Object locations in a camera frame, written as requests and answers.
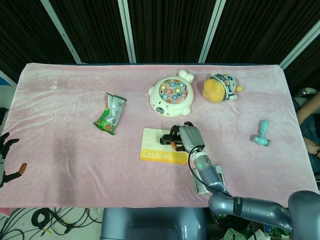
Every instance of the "pink blanket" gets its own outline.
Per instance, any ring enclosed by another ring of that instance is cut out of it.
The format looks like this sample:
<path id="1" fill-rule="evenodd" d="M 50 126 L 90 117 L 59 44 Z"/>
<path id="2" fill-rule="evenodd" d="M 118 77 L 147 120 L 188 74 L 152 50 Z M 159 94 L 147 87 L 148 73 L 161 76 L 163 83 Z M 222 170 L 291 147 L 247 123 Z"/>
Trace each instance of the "pink blanket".
<path id="1" fill-rule="evenodd" d="M 189 116 L 167 119 L 149 106 L 148 87 L 185 69 L 194 74 Z M 238 99 L 213 104 L 202 96 L 212 72 L 236 77 Z M 112 136 L 93 126 L 105 108 L 105 92 L 127 99 Z M 267 119 L 270 147 L 250 142 Z M 20 138 L 5 170 L 28 164 L 24 175 L 0 189 L 0 207 L 207 207 L 195 194 L 186 165 L 142 161 L 144 128 L 197 126 L 205 150 L 221 165 L 234 196 L 276 201 L 285 207 L 298 190 L 317 191 L 306 147 L 278 65 L 28 64 L 5 125 Z"/>

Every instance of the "plush toy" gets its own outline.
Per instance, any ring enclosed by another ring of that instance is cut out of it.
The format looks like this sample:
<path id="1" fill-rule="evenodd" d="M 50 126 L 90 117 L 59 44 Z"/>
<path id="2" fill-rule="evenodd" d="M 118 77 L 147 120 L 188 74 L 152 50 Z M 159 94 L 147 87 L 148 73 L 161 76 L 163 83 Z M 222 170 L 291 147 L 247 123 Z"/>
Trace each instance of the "plush toy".
<path id="1" fill-rule="evenodd" d="M 159 80 L 148 89 L 152 109 L 166 118 L 189 115 L 194 100 L 191 86 L 193 80 L 194 76 L 185 70 L 180 70 L 179 76 L 168 76 Z"/>
<path id="2" fill-rule="evenodd" d="M 10 146 L 19 141 L 18 138 L 15 138 L 15 139 L 10 139 L 5 143 L 5 140 L 7 137 L 9 137 L 8 132 L 0 137 L 0 188 L 2 188 L 4 183 L 10 182 L 13 179 L 21 177 L 21 175 L 24 174 L 27 168 L 27 164 L 23 163 L 17 172 L 6 175 L 5 159 L 9 152 Z"/>
<path id="3" fill-rule="evenodd" d="M 233 76 L 214 73 L 204 82 L 202 95 L 213 103 L 220 103 L 222 100 L 236 99 L 235 92 L 242 92 L 243 90 L 244 87 L 237 86 Z"/>

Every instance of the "yellow book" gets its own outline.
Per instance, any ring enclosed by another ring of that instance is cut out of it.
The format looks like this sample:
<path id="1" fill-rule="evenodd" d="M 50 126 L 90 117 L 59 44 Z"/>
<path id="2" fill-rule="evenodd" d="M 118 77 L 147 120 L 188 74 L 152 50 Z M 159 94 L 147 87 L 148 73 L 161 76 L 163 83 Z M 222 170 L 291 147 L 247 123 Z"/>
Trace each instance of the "yellow book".
<path id="1" fill-rule="evenodd" d="M 171 164 L 188 164 L 188 154 L 186 152 L 175 151 L 171 145 L 160 144 L 160 138 L 169 133 L 169 130 L 163 129 L 143 129 L 140 159 Z"/>

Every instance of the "green snack package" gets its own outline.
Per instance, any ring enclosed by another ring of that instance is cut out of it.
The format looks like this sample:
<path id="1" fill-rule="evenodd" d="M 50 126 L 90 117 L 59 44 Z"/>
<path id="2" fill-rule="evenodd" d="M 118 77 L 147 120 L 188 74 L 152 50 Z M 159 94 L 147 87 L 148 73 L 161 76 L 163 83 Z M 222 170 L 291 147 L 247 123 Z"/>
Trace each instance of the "green snack package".
<path id="1" fill-rule="evenodd" d="M 116 125 L 120 118 L 122 108 L 127 100 L 123 97 L 105 94 L 105 110 L 101 117 L 93 124 L 100 130 L 115 134 Z"/>

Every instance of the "yellow plush toy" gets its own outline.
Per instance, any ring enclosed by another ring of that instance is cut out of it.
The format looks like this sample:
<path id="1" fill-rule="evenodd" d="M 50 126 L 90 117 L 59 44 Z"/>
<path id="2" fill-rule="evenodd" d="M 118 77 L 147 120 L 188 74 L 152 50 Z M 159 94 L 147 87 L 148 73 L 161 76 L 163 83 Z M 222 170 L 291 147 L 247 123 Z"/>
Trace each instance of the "yellow plush toy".
<path id="1" fill-rule="evenodd" d="M 222 100 L 236 99 L 235 92 L 242 92 L 243 90 L 244 87 L 237 86 L 233 76 L 214 73 L 204 82 L 202 95 L 213 103 L 220 103 Z"/>

